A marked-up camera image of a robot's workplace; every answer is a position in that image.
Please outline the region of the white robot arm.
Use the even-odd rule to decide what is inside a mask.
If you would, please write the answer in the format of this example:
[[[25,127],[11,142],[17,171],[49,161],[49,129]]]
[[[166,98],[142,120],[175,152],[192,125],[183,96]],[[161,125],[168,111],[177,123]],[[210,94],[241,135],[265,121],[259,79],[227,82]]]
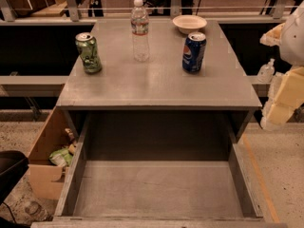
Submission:
[[[271,81],[260,125],[277,130],[304,104],[304,2],[284,23],[264,33],[260,43],[279,46],[280,58],[292,67]]]

